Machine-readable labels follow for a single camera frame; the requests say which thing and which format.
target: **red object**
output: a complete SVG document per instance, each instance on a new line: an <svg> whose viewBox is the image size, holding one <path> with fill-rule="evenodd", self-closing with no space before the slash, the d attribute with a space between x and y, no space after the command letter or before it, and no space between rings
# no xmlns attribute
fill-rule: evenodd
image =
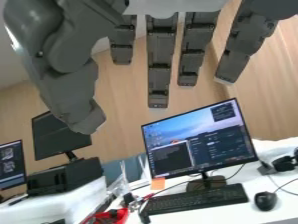
<svg viewBox="0 0 298 224"><path fill-rule="evenodd" d="M108 221L111 220L114 224L126 224L128 220L128 208L123 208L120 210L110 210L104 213L96 213L91 217L86 219L83 224L87 224L91 219L96 219L94 224L100 224L102 220Z"/></svg>
<svg viewBox="0 0 298 224"><path fill-rule="evenodd" d="M147 196L143 198L143 200L147 201L147 200L151 199L153 196L155 196L155 194L149 194L149 195L147 195Z"/></svg>

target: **keyboard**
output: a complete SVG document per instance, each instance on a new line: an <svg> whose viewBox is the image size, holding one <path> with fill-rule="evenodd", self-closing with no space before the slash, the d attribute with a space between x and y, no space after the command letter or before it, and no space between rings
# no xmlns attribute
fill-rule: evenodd
<svg viewBox="0 0 298 224"><path fill-rule="evenodd" d="M141 213L159 215L249 202L243 184L199 190L149 199Z"/></svg>

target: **robotic arm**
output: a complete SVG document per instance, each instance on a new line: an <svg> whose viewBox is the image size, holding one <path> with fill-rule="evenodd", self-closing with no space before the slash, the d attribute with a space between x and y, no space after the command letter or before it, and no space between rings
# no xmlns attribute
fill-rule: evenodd
<svg viewBox="0 0 298 224"><path fill-rule="evenodd" d="M115 63L129 64L136 15L147 15L148 105L167 108L179 22L176 12L187 12L177 83L195 86L207 45L227 2L8 0L4 20L15 51L22 56L44 103L75 132L92 134L107 119L94 99L99 69L91 51L96 41L108 36ZM297 13L297 0L243 0L217 80L236 82L251 56L273 34L278 20Z"/></svg>
<svg viewBox="0 0 298 224"><path fill-rule="evenodd" d="M75 132L92 134L106 122L98 105L98 64L91 58L96 41L115 35L124 23L124 1L10 0L7 29L15 39L40 97Z"/></svg>

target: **computer monitor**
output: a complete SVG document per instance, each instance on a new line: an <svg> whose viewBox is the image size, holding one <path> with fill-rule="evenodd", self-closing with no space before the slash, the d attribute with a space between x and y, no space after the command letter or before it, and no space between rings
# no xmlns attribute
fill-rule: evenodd
<svg viewBox="0 0 298 224"><path fill-rule="evenodd" d="M32 119L32 129L36 160L63 153L74 160L72 151L92 145L91 135L74 132L51 112Z"/></svg>
<svg viewBox="0 0 298 224"><path fill-rule="evenodd" d="M0 190L27 181L22 140L0 145Z"/></svg>
<svg viewBox="0 0 298 224"><path fill-rule="evenodd" d="M236 99L143 125L143 134L153 178L259 160Z"/></svg>

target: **black box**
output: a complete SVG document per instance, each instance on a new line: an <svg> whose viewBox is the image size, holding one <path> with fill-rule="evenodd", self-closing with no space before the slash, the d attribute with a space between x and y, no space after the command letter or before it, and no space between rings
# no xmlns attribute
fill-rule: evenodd
<svg viewBox="0 0 298 224"><path fill-rule="evenodd" d="M103 176L99 158L80 159L28 176L30 196L63 193L75 190Z"/></svg>

